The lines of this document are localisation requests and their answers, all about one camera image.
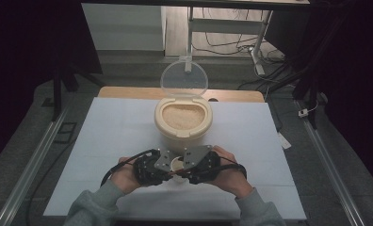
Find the hand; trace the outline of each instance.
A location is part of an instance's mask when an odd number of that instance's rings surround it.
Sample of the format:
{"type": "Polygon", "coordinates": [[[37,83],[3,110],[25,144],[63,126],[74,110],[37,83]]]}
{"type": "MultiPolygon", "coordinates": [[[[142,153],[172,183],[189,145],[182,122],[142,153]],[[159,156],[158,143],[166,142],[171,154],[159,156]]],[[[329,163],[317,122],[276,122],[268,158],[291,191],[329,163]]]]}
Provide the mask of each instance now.
{"type": "MultiPolygon", "coordinates": [[[[224,157],[236,162],[232,153],[225,151],[219,146],[214,146],[213,151],[216,152],[220,157],[224,157]]],[[[224,158],[221,158],[220,161],[222,166],[233,164],[224,158]]],[[[217,178],[214,181],[209,182],[209,184],[234,194],[238,199],[248,196],[254,190],[253,186],[248,183],[243,173],[237,169],[226,169],[220,171],[217,178]]]]}
{"type": "MultiPolygon", "coordinates": [[[[121,157],[119,159],[119,163],[127,160],[129,157],[121,157]]],[[[124,194],[129,194],[133,192],[135,189],[140,187],[135,175],[134,175],[134,167],[132,164],[135,160],[131,161],[130,164],[125,164],[123,167],[115,171],[110,180],[122,191],[124,194]]]]}

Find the gray sweatshirt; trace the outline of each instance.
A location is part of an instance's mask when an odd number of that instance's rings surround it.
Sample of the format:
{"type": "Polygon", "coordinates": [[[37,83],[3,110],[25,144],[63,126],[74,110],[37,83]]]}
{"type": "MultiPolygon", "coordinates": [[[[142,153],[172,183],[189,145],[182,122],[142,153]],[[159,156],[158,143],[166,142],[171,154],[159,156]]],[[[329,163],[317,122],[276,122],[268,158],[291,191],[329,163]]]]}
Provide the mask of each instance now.
{"type": "MultiPolygon", "coordinates": [[[[110,180],[95,193],[83,191],[73,202],[64,225],[110,225],[118,213],[116,201],[124,196],[110,180]]],[[[272,202],[263,202],[256,189],[243,199],[235,199],[241,210],[240,226],[285,225],[272,202]]]]}

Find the power adapter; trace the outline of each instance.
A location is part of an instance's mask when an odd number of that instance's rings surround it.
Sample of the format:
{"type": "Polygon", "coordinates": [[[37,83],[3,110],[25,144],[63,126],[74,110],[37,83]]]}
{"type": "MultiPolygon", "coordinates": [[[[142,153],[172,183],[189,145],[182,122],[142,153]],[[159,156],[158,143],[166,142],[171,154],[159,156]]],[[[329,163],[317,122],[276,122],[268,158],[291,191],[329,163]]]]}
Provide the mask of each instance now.
{"type": "Polygon", "coordinates": [[[307,110],[307,108],[299,111],[299,117],[301,117],[301,118],[304,118],[308,115],[309,115],[309,111],[307,110]]]}

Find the person's right hand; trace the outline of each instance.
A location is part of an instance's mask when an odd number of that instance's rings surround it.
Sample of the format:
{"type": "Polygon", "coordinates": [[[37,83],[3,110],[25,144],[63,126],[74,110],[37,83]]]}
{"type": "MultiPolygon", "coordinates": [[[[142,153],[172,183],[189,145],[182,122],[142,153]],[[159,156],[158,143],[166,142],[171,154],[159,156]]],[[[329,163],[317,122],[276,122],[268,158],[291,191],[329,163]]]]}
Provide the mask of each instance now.
{"type": "MultiPolygon", "coordinates": [[[[232,153],[225,151],[219,146],[214,146],[213,151],[216,152],[220,157],[224,157],[236,162],[232,153]]],[[[221,158],[221,165],[233,164],[224,158],[221,158]]],[[[248,196],[254,190],[254,187],[249,184],[243,173],[237,169],[225,169],[220,171],[217,178],[214,181],[208,182],[208,184],[217,186],[224,191],[230,192],[238,199],[248,196]]]]}

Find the wooden floor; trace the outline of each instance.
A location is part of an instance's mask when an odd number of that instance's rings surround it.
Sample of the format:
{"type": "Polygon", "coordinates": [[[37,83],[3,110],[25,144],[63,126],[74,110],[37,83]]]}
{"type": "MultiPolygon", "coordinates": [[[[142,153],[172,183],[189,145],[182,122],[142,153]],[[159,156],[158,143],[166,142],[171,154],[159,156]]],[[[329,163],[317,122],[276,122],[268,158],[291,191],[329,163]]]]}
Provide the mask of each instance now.
{"type": "MultiPolygon", "coordinates": [[[[166,57],[185,56],[187,52],[188,8],[166,7],[166,14],[166,57]]],[[[194,8],[193,15],[194,18],[260,21],[262,11],[227,8],[194,8]]],[[[255,39],[253,39],[255,37],[256,36],[253,35],[242,35],[242,37],[240,37],[239,34],[194,32],[192,35],[192,44],[195,48],[192,50],[192,55],[194,57],[250,57],[246,50],[237,53],[239,50],[237,46],[255,44],[255,39]]],[[[262,43],[261,50],[265,55],[269,51],[275,50],[275,47],[264,42],[262,43]]]]}

